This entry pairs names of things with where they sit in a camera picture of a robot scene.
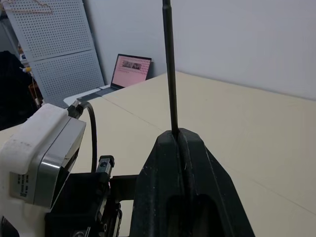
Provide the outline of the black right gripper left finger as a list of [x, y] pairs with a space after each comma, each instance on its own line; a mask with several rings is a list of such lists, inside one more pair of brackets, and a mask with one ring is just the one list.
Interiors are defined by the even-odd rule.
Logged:
[[157, 137], [137, 177], [130, 237], [180, 237], [183, 205], [178, 147], [166, 131]]

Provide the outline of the black fabric covered object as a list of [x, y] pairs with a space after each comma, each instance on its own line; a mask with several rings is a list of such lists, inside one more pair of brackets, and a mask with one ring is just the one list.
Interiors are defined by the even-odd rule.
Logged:
[[32, 77], [23, 69], [14, 54], [0, 52], [0, 131], [24, 123], [38, 110], [29, 91]]

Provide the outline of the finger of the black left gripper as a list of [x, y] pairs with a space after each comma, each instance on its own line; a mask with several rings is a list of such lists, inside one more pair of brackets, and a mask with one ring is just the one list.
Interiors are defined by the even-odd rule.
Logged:
[[110, 179], [111, 197], [114, 200], [134, 200], [138, 175], [113, 176]]

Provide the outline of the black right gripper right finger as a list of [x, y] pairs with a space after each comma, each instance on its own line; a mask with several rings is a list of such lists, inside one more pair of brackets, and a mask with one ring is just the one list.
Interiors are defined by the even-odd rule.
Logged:
[[231, 177], [200, 136], [179, 129], [178, 148], [190, 237], [255, 237]]

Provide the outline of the thin black rod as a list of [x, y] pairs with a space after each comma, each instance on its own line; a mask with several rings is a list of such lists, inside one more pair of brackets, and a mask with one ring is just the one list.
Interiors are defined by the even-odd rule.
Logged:
[[163, 30], [167, 67], [168, 93], [170, 105], [171, 131], [175, 138], [178, 136], [178, 114], [176, 97], [176, 75], [174, 60], [174, 40], [172, 24], [171, 0], [162, 0]]

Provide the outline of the open laptop pink screen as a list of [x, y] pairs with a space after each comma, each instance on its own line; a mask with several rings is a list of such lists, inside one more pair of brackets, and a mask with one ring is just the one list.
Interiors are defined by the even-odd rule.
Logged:
[[148, 57], [118, 54], [110, 85], [97, 94], [103, 96], [145, 81], [151, 62], [152, 59]]

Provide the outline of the grey perforated pegboard panel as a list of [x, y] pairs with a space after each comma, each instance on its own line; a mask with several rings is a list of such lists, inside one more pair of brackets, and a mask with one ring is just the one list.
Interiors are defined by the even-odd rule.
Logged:
[[6, 12], [46, 103], [104, 86], [82, 0], [39, 0], [52, 14]]

